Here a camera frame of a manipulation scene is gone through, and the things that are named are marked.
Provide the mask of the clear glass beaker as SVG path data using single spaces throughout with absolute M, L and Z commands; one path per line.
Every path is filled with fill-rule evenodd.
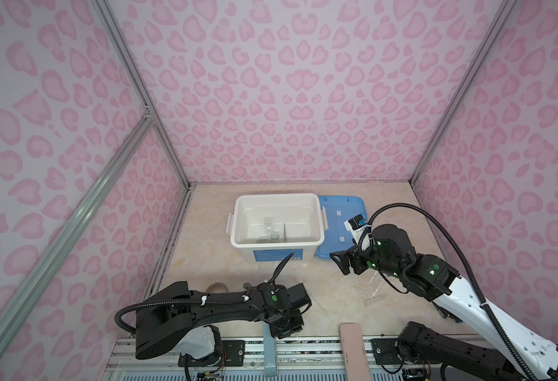
M 264 227 L 266 231 L 274 231 L 274 219 L 272 217 L 265 218 Z

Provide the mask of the white plastic bin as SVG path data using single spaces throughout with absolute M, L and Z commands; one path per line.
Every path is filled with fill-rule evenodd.
M 266 231 L 264 219 L 274 219 L 274 231 Z M 257 244 L 271 232 L 283 234 L 287 225 L 287 243 Z M 293 254 L 293 260 L 315 258 L 324 241 L 322 208 L 313 193 L 243 195 L 237 198 L 234 211 L 228 215 L 226 232 L 231 245 L 250 262 L 279 262 Z

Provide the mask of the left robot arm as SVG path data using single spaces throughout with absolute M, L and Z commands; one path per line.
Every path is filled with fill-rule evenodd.
M 176 282 L 133 306 L 135 358 L 162 356 L 194 329 L 222 322 L 264 322 L 273 338 L 283 339 L 302 330 L 303 314 L 311 306 L 303 284 L 262 283 L 241 292 L 204 293 Z

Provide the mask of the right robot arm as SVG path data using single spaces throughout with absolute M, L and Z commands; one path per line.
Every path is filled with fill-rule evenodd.
M 558 380 L 558 344 L 483 301 L 471 282 L 440 257 L 418 253 L 406 231 L 385 224 L 366 234 L 363 220 L 344 225 L 354 245 L 331 254 L 344 275 L 374 270 L 394 276 L 409 294 L 467 324 L 491 345 L 468 344 L 409 322 L 394 345 L 401 359 L 439 362 L 483 380 Z

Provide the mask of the small white ceramic dish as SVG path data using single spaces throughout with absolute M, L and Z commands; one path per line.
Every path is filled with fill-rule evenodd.
M 282 235 L 280 235 L 280 233 L 271 232 L 271 233 L 269 234 L 269 239 L 270 239 L 272 242 L 279 242 L 281 238 L 282 238 Z

